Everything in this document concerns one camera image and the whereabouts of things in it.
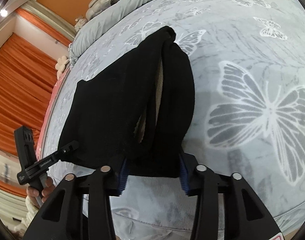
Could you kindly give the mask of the left hand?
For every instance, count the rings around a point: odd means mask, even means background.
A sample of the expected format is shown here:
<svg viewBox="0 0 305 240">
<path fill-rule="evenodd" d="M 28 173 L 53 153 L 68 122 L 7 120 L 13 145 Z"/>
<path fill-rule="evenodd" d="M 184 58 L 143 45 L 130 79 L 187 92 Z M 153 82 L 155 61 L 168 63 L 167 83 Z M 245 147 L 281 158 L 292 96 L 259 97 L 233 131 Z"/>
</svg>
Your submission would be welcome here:
<svg viewBox="0 0 305 240">
<path fill-rule="evenodd" d="M 46 200 L 49 198 L 49 196 L 51 195 L 51 193 L 54 191 L 54 189 L 56 188 L 55 185 L 53 184 L 53 180 L 51 177 L 47 177 L 46 181 L 45 181 L 45 187 L 41 192 L 41 201 L 44 203 L 46 202 Z M 40 207 L 40 205 L 37 202 L 37 198 L 40 196 L 39 191 L 36 190 L 33 187 L 28 187 L 26 189 L 26 193 L 27 196 L 29 197 L 29 199 L 31 200 L 31 202 L 33 203 L 34 206 L 36 207 Z"/>
</svg>

